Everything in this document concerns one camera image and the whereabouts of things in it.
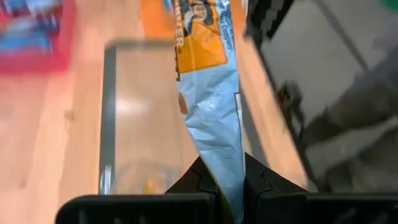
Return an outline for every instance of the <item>wooden floor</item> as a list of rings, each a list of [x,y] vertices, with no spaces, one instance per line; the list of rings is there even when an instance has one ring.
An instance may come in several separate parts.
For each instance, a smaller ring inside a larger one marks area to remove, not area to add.
[[[112,40],[154,38],[155,25],[159,24],[155,19],[168,17],[153,15],[154,5],[161,11],[154,1],[76,0],[79,16],[69,71],[48,76],[0,76],[0,223],[53,223],[57,209],[67,200],[98,192],[104,49]],[[234,3],[232,10],[241,84],[264,153],[271,168],[304,186],[305,174],[254,46],[242,38],[244,13],[239,4]],[[161,32],[163,39],[172,35],[169,28]],[[159,66],[129,61],[139,54]],[[171,51],[120,51],[120,58],[116,163],[121,170],[129,170],[121,173],[131,175],[134,168],[126,164],[137,161],[151,169],[163,162],[170,175],[180,175],[196,152],[178,117],[177,102],[169,102],[176,94],[174,75],[168,77],[174,69]],[[141,75],[131,75],[132,71]],[[161,82],[148,83],[146,77]],[[136,107],[131,111],[124,105]],[[170,120],[160,119],[160,112]],[[174,128],[153,132],[155,125]],[[159,136],[163,144],[157,141]],[[175,150],[155,151],[165,144]],[[123,186],[118,185],[117,192],[133,188]]]

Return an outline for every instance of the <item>cartoon character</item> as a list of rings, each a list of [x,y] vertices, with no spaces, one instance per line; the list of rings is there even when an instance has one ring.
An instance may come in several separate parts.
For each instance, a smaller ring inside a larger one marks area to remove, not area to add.
[[[213,25],[213,11],[208,0],[179,0],[181,13],[183,15],[184,37],[192,33],[193,21],[204,23],[204,25]]]

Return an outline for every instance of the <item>snack bag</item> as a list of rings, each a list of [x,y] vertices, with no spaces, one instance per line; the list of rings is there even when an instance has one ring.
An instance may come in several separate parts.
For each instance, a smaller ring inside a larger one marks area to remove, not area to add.
[[[244,152],[228,0],[175,0],[179,104],[200,157],[223,193],[224,212],[243,220]]]

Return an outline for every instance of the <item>light blue plastic wrapper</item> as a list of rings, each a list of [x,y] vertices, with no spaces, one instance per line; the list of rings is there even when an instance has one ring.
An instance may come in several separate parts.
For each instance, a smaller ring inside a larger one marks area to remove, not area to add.
[[[47,53],[51,51],[51,42],[45,32],[0,36],[0,54],[24,49],[39,49]]]
[[[200,157],[243,220],[244,152],[233,26],[227,0],[175,0],[179,103]]]

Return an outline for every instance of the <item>orange label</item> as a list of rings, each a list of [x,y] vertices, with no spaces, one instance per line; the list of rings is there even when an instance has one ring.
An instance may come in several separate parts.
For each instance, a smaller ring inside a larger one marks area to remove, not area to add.
[[[175,0],[177,73],[227,63],[215,0]]]

